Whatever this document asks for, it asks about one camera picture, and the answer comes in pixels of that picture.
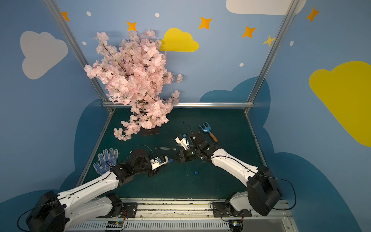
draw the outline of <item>mounting plate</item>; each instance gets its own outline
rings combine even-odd
[[[160,127],[155,127],[150,130],[141,128],[140,130],[140,136],[147,136],[147,135],[159,134],[159,133],[160,133]]]
[[[229,215],[227,212],[226,204],[224,202],[212,202],[210,207],[213,209],[213,214],[215,218],[228,218],[228,217],[241,218],[242,217],[242,213],[240,213],[237,216]],[[244,209],[242,210],[242,212],[243,212],[243,217],[245,218],[250,218],[252,216],[250,209]]]
[[[126,212],[127,212],[127,215],[126,215],[127,218],[135,218],[135,215],[137,214],[138,203],[136,203],[136,202],[123,202],[122,206],[123,206],[122,210],[125,209]],[[124,218],[124,217],[125,217],[125,211],[118,218]],[[111,218],[111,216],[106,215],[106,216],[100,216],[100,217],[97,217],[97,218]]]

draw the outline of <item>metal rail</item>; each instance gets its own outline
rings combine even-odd
[[[49,9],[50,13],[52,14],[55,22],[59,26],[60,30],[62,31],[63,35],[65,36],[67,42],[71,46],[73,52],[75,53],[78,61],[80,62],[81,66],[84,68],[85,65],[89,64],[88,60],[86,59],[84,53],[82,52],[80,46],[78,45],[78,42],[73,35],[71,29],[69,28],[66,20],[64,19],[57,3],[55,0],[44,0],[44,3],[46,7]],[[102,86],[99,84],[97,78],[90,79],[91,83],[93,84],[95,90],[97,91],[99,97],[102,99],[102,101],[108,101],[108,98],[102,88]],[[107,108],[109,112],[113,112],[112,108]]]
[[[281,43],[282,43],[283,39],[285,38],[285,35],[286,35],[287,31],[289,30],[289,27],[292,23],[292,20],[294,19],[296,7],[298,6],[299,1],[300,0],[292,0],[291,1],[291,4],[290,4],[290,6],[287,10],[287,13],[286,13],[286,15],[285,15],[285,17],[284,17],[284,19],[281,23],[281,26],[278,29],[276,39],[275,39],[271,49],[269,50],[267,59],[265,60],[264,65],[263,65],[263,67],[260,71],[260,74],[259,74],[258,78],[256,79],[256,82],[254,84],[254,87],[251,90],[251,93],[250,93],[249,98],[247,99],[247,102],[254,102],[254,99],[257,95],[257,92],[259,91],[260,86],[262,85],[262,83],[264,81],[264,78],[267,75],[268,70],[269,70],[270,66],[272,65],[273,60],[274,60],[274,58],[275,58],[275,56],[278,52],[278,49],[281,46]]]
[[[102,105],[104,107],[113,108],[131,107],[130,105],[114,104],[113,102],[103,102]],[[253,106],[254,103],[252,102],[179,102],[177,104],[173,104],[174,108],[251,108]]]

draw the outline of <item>blue wall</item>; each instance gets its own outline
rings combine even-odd
[[[311,22],[313,7],[320,12]],[[316,70],[371,64],[370,12],[371,1],[307,0],[249,111],[267,165],[297,190],[292,211],[301,232],[371,231],[371,147],[352,138],[309,85]],[[282,185],[292,205],[292,190]]]
[[[93,39],[96,33],[106,32],[108,43],[117,46],[122,39],[128,39],[127,21],[137,23],[138,34],[151,29],[159,39],[173,27],[190,33],[200,47],[195,52],[167,52],[165,67],[172,73],[183,74],[184,79],[180,84],[174,81],[165,85],[161,95],[168,97],[177,89],[183,102],[202,101],[201,97],[213,90],[232,91],[243,81],[256,77],[270,49],[263,43],[269,35],[275,37],[283,19],[283,15],[235,14],[228,11],[226,0],[152,3],[111,0],[104,5],[101,0],[57,0],[57,3],[62,12],[68,13],[68,24],[90,64],[102,59],[96,53],[98,42]],[[209,30],[199,29],[201,17],[212,18]],[[242,37],[246,26],[256,27],[251,38]],[[247,87],[248,96],[252,85]],[[241,101],[241,98],[232,93],[228,98],[214,101]]]
[[[76,185],[108,112],[69,46],[67,56],[39,79],[24,74],[23,32],[48,32],[66,40],[42,0],[3,5],[0,175],[6,178],[1,180],[0,215],[9,217],[0,221],[1,230],[17,231],[18,216],[44,192]]]

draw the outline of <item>work glove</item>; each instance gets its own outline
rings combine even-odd
[[[118,157],[118,150],[115,151],[110,148],[109,151],[107,149],[103,150],[103,154],[98,154],[99,163],[94,163],[93,167],[99,175],[103,175],[107,171],[109,171],[113,166],[117,165],[117,157]]]

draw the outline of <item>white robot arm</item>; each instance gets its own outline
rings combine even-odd
[[[201,158],[220,167],[239,179],[247,188],[242,193],[233,193],[225,201],[225,210],[229,215],[238,215],[243,209],[253,208],[259,214],[267,216],[273,206],[282,197],[282,192],[269,168],[249,165],[228,154],[216,144],[209,145],[198,132],[190,136],[194,147],[190,147],[186,135],[179,135],[175,141],[184,150],[173,158],[174,161],[187,162]]]
[[[129,161],[112,167],[98,178],[74,189],[54,194],[45,193],[26,219],[31,232],[63,232],[76,224],[98,216],[119,216],[122,201],[115,194],[108,194],[89,202],[107,191],[134,179],[136,174],[148,172],[153,176],[158,168],[169,163],[167,156],[149,159],[142,149],[133,151]]]

